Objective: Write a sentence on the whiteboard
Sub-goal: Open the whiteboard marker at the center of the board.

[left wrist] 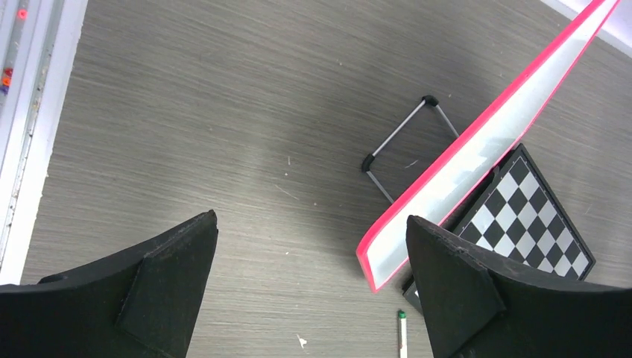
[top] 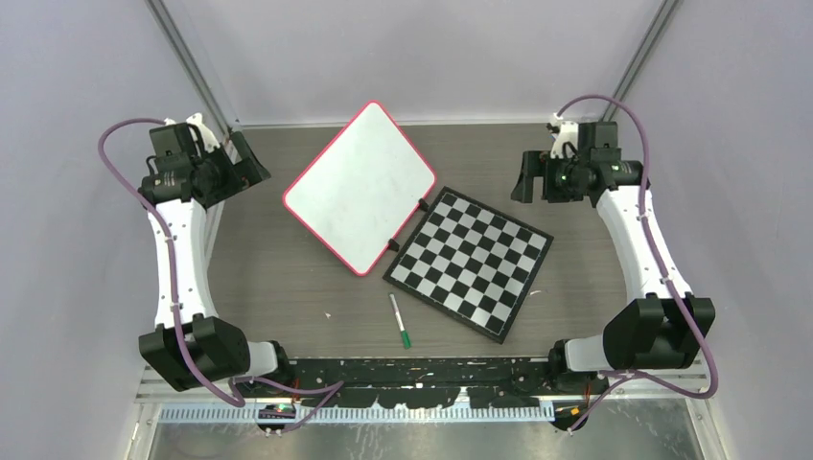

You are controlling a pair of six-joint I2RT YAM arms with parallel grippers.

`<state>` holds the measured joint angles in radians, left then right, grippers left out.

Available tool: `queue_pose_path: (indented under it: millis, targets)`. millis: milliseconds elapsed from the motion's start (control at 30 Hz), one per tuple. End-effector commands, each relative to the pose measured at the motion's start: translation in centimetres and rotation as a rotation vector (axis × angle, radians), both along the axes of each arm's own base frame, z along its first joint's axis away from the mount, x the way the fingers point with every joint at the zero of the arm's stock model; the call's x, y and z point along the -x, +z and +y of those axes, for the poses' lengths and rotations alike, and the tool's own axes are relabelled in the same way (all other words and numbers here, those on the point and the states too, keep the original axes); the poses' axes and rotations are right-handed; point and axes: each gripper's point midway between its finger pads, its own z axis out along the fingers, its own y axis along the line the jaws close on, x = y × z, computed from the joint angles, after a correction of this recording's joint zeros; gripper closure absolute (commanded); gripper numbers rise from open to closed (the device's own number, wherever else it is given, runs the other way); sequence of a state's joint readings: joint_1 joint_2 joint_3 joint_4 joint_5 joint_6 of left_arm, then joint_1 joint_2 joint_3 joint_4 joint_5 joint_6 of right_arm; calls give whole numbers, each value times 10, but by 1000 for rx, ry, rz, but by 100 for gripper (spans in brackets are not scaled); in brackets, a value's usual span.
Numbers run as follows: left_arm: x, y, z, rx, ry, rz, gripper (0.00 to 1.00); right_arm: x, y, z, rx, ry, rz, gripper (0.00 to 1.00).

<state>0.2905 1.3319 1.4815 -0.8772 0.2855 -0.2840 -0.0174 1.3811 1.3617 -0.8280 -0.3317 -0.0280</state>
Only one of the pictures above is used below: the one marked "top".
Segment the black white chessboard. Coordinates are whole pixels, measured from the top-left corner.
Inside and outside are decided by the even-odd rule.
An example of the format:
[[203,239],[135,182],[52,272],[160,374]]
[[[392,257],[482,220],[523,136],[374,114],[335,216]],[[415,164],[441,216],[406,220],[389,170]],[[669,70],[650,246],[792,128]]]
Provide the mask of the black white chessboard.
[[530,224],[444,187],[383,279],[501,344],[553,241]]

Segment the pink-framed whiteboard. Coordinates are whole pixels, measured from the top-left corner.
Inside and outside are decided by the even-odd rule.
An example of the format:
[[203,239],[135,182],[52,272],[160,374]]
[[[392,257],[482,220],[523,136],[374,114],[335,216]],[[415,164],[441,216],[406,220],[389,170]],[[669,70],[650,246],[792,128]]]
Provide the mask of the pink-framed whiteboard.
[[436,181],[433,167],[389,112],[370,101],[292,181],[282,202],[362,277]]

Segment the white green marker pen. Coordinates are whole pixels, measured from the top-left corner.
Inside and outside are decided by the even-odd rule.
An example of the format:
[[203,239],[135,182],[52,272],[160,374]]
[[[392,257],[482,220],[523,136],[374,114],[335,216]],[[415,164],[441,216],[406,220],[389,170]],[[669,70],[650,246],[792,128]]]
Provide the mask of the white green marker pen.
[[391,307],[393,309],[393,313],[394,313],[396,323],[397,323],[397,326],[398,326],[398,329],[399,329],[399,333],[400,333],[400,336],[401,336],[401,339],[402,339],[403,347],[404,347],[405,350],[408,350],[408,349],[411,348],[411,341],[410,341],[410,337],[409,337],[409,334],[407,332],[405,323],[403,321],[403,317],[401,315],[401,311],[400,311],[399,305],[397,303],[395,294],[393,292],[389,292],[388,293],[388,298],[389,298],[389,301],[390,301],[390,305],[391,305]]

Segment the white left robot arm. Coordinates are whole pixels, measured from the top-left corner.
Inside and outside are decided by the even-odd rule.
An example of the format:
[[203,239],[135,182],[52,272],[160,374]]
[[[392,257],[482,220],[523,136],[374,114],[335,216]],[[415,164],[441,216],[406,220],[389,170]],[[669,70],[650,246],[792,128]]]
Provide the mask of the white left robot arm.
[[235,379],[257,379],[272,397],[286,395],[294,372],[276,341],[251,342],[220,319],[208,280],[209,211],[270,174],[239,131],[229,142],[239,159],[196,113],[151,129],[154,154],[139,196],[155,233],[159,300],[154,329],[139,338],[139,352],[174,390]]

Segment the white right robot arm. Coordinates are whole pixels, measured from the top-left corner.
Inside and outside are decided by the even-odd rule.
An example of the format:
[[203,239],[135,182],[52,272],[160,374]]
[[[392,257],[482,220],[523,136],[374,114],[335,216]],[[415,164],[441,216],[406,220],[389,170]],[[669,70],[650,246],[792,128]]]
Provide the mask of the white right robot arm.
[[701,350],[694,334],[708,334],[715,319],[712,301],[694,295],[675,267],[642,173],[642,164],[621,159],[619,149],[571,159],[523,153],[512,199],[531,202],[536,178],[550,203],[588,199],[609,231],[626,288],[627,306],[602,333],[559,340],[551,349],[547,380],[560,393],[573,392],[586,372],[685,369]]

